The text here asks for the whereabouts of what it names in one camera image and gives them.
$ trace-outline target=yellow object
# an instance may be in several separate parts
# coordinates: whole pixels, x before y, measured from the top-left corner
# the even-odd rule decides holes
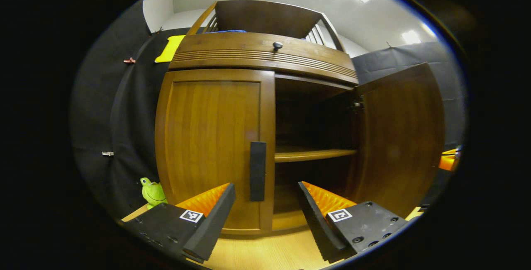
[[[420,209],[420,207],[415,207],[413,211],[411,211],[411,213],[408,215],[408,217],[406,217],[406,221],[410,221],[411,219],[413,219],[413,217],[421,216],[424,211],[419,211]]]
[[[177,48],[180,45],[180,42],[183,40],[185,34],[182,36],[171,36],[168,38],[168,43],[164,47],[163,52],[161,55],[159,55],[156,59],[156,63],[164,63],[164,62],[171,62],[171,59],[173,59],[173,56],[175,54],[175,51],[177,51]]]
[[[302,181],[302,183],[306,189],[308,189],[309,194],[313,197],[313,200],[317,204],[317,207],[319,207],[323,217],[326,217],[326,214],[330,212],[348,208],[356,204],[351,200],[347,200],[344,197],[333,194],[332,192],[322,189],[321,187],[317,187],[304,181]]]
[[[214,206],[219,200],[219,197],[222,196],[223,192],[225,191],[225,189],[227,189],[228,185],[229,183],[226,183],[221,186],[212,188],[208,191],[203,192],[202,194],[189,198],[184,202],[180,202],[179,204],[176,204],[176,206],[178,206],[179,208],[203,213],[205,217],[208,217],[208,214],[210,213],[210,211],[212,211],[212,208],[214,208]]]
[[[452,170],[453,163],[455,162],[455,150],[449,150],[442,152],[441,161],[438,163],[438,167],[443,170]]]

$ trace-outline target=wood grain panel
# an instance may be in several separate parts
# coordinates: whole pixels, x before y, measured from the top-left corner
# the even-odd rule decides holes
[[[356,150],[340,150],[329,149],[319,151],[300,151],[300,152],[288,152],[288,153],[275,153],[275,162],[296,162],[296,161],[310,161],[327,159],[341,156],[354,155]]]
[[[274,42],[281,42],[283,47],[274,51]],[[342,51],[301,39],[278,34],[257,34],[255,32],[214,32],[212,34],[186,36],[181,41],[176,55],[190,51],[206,50],[243,50],[287,54],[354,70],[350,57]]]
[[[436,176],[444,144],[442,98],[428,64],[360,85],[364,110],[353,201],[406,217]]]
[[[209,260],[201,265],[215,270],[319,270],[332,264],[322,259],[306,229],[260,238],[219,238]]]
[[[182,61],[174,63],[173,70],[186,70],[190,68],[252,68],[255,70],[275,70],[317,79],[334,80],[340,83],[358,83],[358,79],[355,77],[342,75],[322,68],[313,68],[302,64],[249,59],[239,59],[238,62],[235,62],[233,59],[218,59],[216,62],[208,60]]]
[[[283,231],[307,226],[302,210],[273,214],[273,231]]]
[[[322,14],[284,3],[224,0],[216,4],[219,28],[304,38]]]
[[[274,73],[269,71],[207,69],[166,74],[157,107],[156,151],[169,204],[231,182],[236,201],[225,229],[271,229],[274,84]],[[263,202],[250,201],[251,141],[265,141],[268,146]]]
[[[313,60],[311,58],[301,58],[282,53],[272,53],[265,51],[250,51],[250,50],[207,50],[207,51],[191,51],[184,53],[176,53],[172,62],[186,62],[194,63],[194,61],[201,61],[201,66],[208,66],[207,63],[216,64],[216,66],[224,66],[227,61],[231,63],[229,66],[238,66],[239,60],[258,60],[258,61],[274,61],[282,63],[297,64],[300,66],[307,66],[310,68],[323,69],[330,72],[336,72],[341,75],[351,76],[357,78],[356,72],[347,68],[342,68],[327,62]]]

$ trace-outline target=black backdrop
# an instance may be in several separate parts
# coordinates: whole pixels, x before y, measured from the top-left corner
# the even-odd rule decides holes
[[[170,36],[150,34],[142,2],[125,11],[94,43],[74,83],[70,133],[82,177],[114,219],[146,203],[140,178],[159,181],[154,147],[157,100],[169,63],[155,63]],[[135,64],[125,64],[133,57]],[[101,152],[112,151],[114,156]]]
[[[170,268],[165,256],[120,230],[94,201],[68,136],[76,70],[99,34],[136,1],[2,0],[8,45],[2,72],[3,268]],[[451,46],[467,54],[458,51],[470,87],[463,159],[444,196],[407,236],[389,240],[353,267],[511,266],[522,258],[528,188],[523,118],[515,117],[524,99],[524,48],[516,32],[522,0],[416,1],[453,32],[460,44]],[[463,24],[470,18],[453,2],[471,13],[475,28]]]

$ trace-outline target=cabinet door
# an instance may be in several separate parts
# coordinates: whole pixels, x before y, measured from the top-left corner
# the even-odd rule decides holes
[[[169,204],[234,183],[225,234],[271,230],[275,183],[275,73],[167,72],[156,117],[158,173]],[[251,142],[266,143],[264,200],[251,201]]]
[[[351,199],[373,200],[406,217],[438,171],[444,145],[442,98],[427,63],[359,85],[360,151]]]

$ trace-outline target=black curtain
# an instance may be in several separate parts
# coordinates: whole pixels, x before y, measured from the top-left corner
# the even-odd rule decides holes
[[[140,178],[158,181],[154,118],[169,63],[154,59],[169,36],[187,31],[151,34],[139,0],[101,34],[78,70],[69,110],[74,159],[96,200],[114,219],[146,203]],[[136,63],[125,64],[128,58]]]

